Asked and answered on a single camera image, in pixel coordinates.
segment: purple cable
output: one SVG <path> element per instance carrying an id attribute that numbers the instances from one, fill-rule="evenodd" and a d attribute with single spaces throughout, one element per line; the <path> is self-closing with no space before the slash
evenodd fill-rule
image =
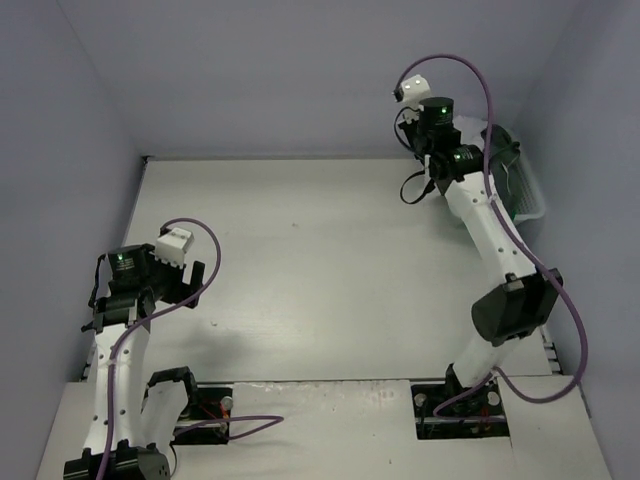
<path id="1" fill-rule="evenodd" d="M 582 380 L 582 377 L 584 376 L 584 372 L 587 368 L 587 360 L 589 358 L 589 343 L 587 341 L 587 332 L 585 331 L 582 318 L 580 318 L 580 313 L 578 313 L 578 309 L 576 308 L 573 301 L 571 300 L 571 297 L 569 297 L 569 294 L 567 293 L 567 291 L 560 284 L 560 282 L 558 282 L 558 280 L 556 280 L 556 278 L 551 274 L 549 269 L 547 269 L 547 267 L 545 267 L 544 264 L 540 262 L 540 260 L 538 260 L 538 258 L 526 247 L 526 245 L 524 245 L 524 243 L 522 243 L 518 239 L 516 234 L 514 234 L 511 231 L 511 228 L 509 227 L 507 220 L 504 218 L 504 216 L 502 215 L 502 212 L 498 208 L 498 205 L 496 205 L 495 203 L 494 193 L 491 189 L 491 182 L 489 181 L 489 159 L 491 158 L 491 155 L 490 155 L 491 133 L 493 131 L 493 101 L 491 99 L 491 92 L 489 92 L 489 86 L 487 85 L 487 81 L 485 80 L 482 73 L 480 73 L 480 70 L 478 70 L 478 68 L 475 65 L 473 65 L 471 62 L 469 62 L 465 58 L 462 58 L 458 55 L 449 54 L 449 53 L 439 53 L 436 55 L 428 55 L 426 57 L 416 60 L 411 65 L 409 65 L 404 72 L 402 72 L 402 75 L 400 75 L 400 78 L 396 83 L 396 88 L 400 87 L 404 78 L 407 76 L 407 74 L 411 70 L 413 70 L 413 68 L 415 68 L 416 66 L 428 60 L 434 60 L 437 58 L 445 58 L 449 60 L 455 60 L 456 62 L 460 62 L 466 65 L 467 67 L 469 67 L 471 71 L 473 71 L 473 73 L 476 75 L 476 77 L 478 77 L 478 80 L 482 85 L 482 89 L 484 90 L 484 94 L 487 100 L 487 131 L 485 135 L 486 141 L 484 144 L 484 151 L 483 151 L 483 158 L 484 158 L 483 174 L 484 174 L 484 187 L 487 192 L 487 197 L 489 198 L 489 203 L 491 205 L 491 208 L 493 209 L 493 212 L 496 215 L 496 218 L 498 219 L 498 222 L 502 226 L 507 236 L 511 239 L 511 241 L 515 244 L 515 246 L 518 247 L 518 250 L 520 250 L 524 254 L 524 256 L 527 257 L 531 261 L 531 263 L 533 263 L 536 266 L 537 270 L 540 273 L 542 273 L 542 275 L 544 275 L 544 277 L 549 281 L 549 283 L 551 283 L 553 288 L 555 288 L 555 290 L 558 292 L 558 295 L 560 295 L 560 298 L 562 298 L 562 301 L 565 303 L 565 305 L 569 309 L 569 312 L 573 317 L 573 321 L 576 324 L 576 329 L 578 330 L 578 336 L 580 338 L 580 363 L 578 364 L 576 373 L 571 379 L 571 381 L 562 390 L 560 390 L 557 393 L 554 393 L 553 395 L 550 395 L 548 397 L 543 397 L 543 398 L 529 397 L 528 395 L 525 395 L 524 393 L 522 393 L 520 390 L 517 389 L 517 387 L 507 377 L 507 375 L 504 373 L 504 371 L 500 367 L 494 367 L 494 371 L 497 372 L 503 378 L 503 380 L 509 386 L 509 388 L 513 390 L 513 393 L 515 393 L 516 396 L 520 397 L 522 400 L 526 400 L 527 402 L 530 402 L 530 403 L 550 403 L 567 395 Z"/>
<path id="2" fill-rule="evenodd" d="M 491 374 L 484 377 L 482 380 L 480 380 L 480 382 L 476 383 L 469 390 L 466 390 L 462 392 L 460 395 L 456 395 L 455 397 L 451 397 L 446 402 L 442 402 L 440 405 L 438 405 L 436 408 L 433 409 L 433 416 L 441 420 L 455 420 L 455 421 L 472 420 L 476 422 L 492 422 L 492 423 L 506 422 L 504 418 L 497 418 L 497 417 L 446 417 L 444 415 L 440 415 L 441 410 L 444 410 L 445 408 L 453 405 L 454 403 L 462 400 L 463 398 L 473 395 L 478 390 L 480 390 L 484 386 L 484 384 L 487 383 L 489 380 L 491 380 Z"/>
<path id="3" fill-rule="evenodd" d="M 271 421 L 259 427 L 253 428 L 247 432 L 240 433 L 239 435 L 230 435 L 228 440 L 239 440 L 241 438 L 248 437 L 249 435 L 253 435 L 254 433 L 258 433 L 262 430 L 265 430 L 269 427 L 273 427 L 274 425 L 284 422 L 284 417 L 281 417 L 280 415 L 248 415 L 245 417 L 215 418 L 213 420 L 204 420 L 202 422 L 189 425 L 188 427 L 181 428 L 180 430 L 176 431 L 173 434 L 173 436 L 177 437 L 178 435 L 182 435 L 183 433 L 190 432 L 191 430 L 195 430 L 196 428 L 204 427 L 206 425 L 220 425 L 222 423 L 250 422 L 250 421 L 263 421 L 263 420 L 271 420 Z"/>
<path id="4" fill-rule="evenodd" d="M 168 222 L 166 222 L 162 226 L 162 228 L 165 228 L 165 227 L 168 227 L 169 225 L 173 225 L 174 223 L 180 223 L 180 222 L 193 223 L 194 225 L 198 225 L 205 232 L 207 232 L 211 237 L 211 239 L 213 240 L 213 243 L 215 244 L 215 247 L 216 247 L 216 265 L 213 269 L 213 272 L 211 273 L 211 276 L 207 279 L 207 281 L 202 285 L 202 287 L 200 287 L 200 289 L 196 293 L 191 295 L 189 298 L 183 300 L 180 303 L 176 303 L 175 305 L 171 305 L 170 307 L 167 307 L 164 310 L 160 310 L 159 312 L 152 313 L 148 317 L 134 323 L 130 328 L 125 330 L 125 332 L 120 336 L 120 338 L 116 340 L 116 343 L 113 345 L 111 349 L 111 354 L 109 355 L 109 360 L 111 362 L 115 362 L 115 360 L 118 357 L 118 352 L 120 351 L 120 347 L 122 346 L 124 341 L 127 339 L 127 337 L 131 335 L 135 330 L 137 330 L 138 328 L 144 325 L 148 325 L 149 322 L 151 322 L 152 320 L 155 320 L 158 317 L 161 317 L 162 315 L 166 315 L 167 313 L 171 313 L 177 310 L 178 308 L 188 305 L 189 303 L 194 301 L 196 298 L 198 298 L 200 295 L 202 295 L 202 293 L 207 288 L 209 288 L 209 285 L 213 283 L 213 280 L 218 275 L 218 271 L 220 270 L 220 261 L 221 261 L 222 251 L 220 248 L 220 242 L 218 241 L 216 234 L 213 233 L 213 230 L 211 230 L 205 223 L 201 222 L 200 220 L 196 220 L 195 218 L 174 218 L 173 220 L 169 220 Z M 113 434 L 115 429 L 115 426 L 113 424 L 113 419 L 115 418 L 115 414 L 114 414 L 115 384 L 116 384 L 116 366 L 114 363 L 111 363 L 109 365 L 109 369 L 107 373 L 107 441 L 104 447 L 104 452 L 102 454 L 102 459 L 100 460 L 100 467 L 98 468 L 98 475 L 96 476 L 96 480 L 104 479 L 104 475 L 107 471 L 107 464 L 109 463 L 109 454 L 111 452 L 111 443 L 113 442 Z"/>

